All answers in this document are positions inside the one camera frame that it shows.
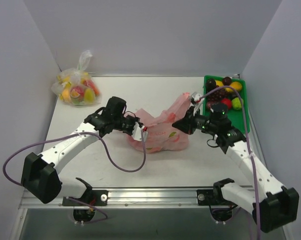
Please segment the pink plastic bag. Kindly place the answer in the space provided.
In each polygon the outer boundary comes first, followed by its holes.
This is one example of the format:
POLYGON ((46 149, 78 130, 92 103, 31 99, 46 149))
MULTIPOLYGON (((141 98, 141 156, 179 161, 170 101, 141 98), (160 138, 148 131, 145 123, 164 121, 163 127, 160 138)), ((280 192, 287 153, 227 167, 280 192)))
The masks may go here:
POLYGON ((148 132, 145 140, 146 153, 182 151, 189 146, 188 135, 172 126, 174 122, 185 116, 191 104, 189 97, 188 92, 181 94, 168 109, 163 110, 157 117, 142 108, 135 113, 148 132))

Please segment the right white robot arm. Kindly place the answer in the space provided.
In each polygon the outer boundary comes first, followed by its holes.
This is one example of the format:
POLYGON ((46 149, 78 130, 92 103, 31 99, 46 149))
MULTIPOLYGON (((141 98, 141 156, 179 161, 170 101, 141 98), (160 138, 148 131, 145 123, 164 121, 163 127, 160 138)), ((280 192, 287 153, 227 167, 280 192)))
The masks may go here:
POLYGON ((294 222, 299 207, 298 192, 293 187, 286 188, 269 172, 252 152, 248 138, 233 126, 227 112, 223 103, 213 104, 209 116, 201 115, 191 106, 182 119, 172 124, 188 135, 200 130, 213 136, 217 147, 238 166, 254 188, 254 192, 250 192, 226 178, 214 183, 213 201, 219 205, 232 202, 244 209, 264 233, 294 222))

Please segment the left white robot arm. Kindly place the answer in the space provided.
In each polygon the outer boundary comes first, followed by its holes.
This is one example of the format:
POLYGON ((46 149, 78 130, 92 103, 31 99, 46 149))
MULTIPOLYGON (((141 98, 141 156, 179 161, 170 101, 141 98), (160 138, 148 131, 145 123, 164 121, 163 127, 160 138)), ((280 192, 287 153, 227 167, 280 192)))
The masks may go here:
POLYGON ((44 204, 57 197, 74 199, 81 206, 96 200, 92 186, 85 180, 77 177, 68 181, 59 174, 81 151, 112 131, 125 133, 145 147, 147 128, 139 117, 125 114, 126 107, 125 100, 113 96, 105 107, 88 115, 72 134, 57 139, 55 146, 27 155, 21 185, 44 204))

